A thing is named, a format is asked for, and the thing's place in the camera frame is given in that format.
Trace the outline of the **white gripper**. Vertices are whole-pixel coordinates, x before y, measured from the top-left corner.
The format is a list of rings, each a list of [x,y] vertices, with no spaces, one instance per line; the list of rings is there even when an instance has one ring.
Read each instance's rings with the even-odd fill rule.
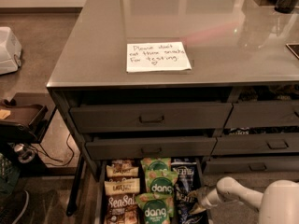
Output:
[[[221,203],[221,196],[216,188],[208,186],[201,187],[196,190],[192,190],[189,197],[196,198],[199,203],[196,203],[193,208],[189,211],[190,215],[196,215],[206,211],[206,208],[216,207]]]

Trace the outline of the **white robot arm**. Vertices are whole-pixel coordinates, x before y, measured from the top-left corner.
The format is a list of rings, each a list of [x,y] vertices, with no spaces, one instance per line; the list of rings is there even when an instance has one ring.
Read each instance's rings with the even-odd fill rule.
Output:
[[[259,213],[258,224],[299,224],[299,183],[291,180],[277,180],[260,192],[226,176],[215,186],[192,190],[188,196],[197,200],[191,214],[239,201]]]

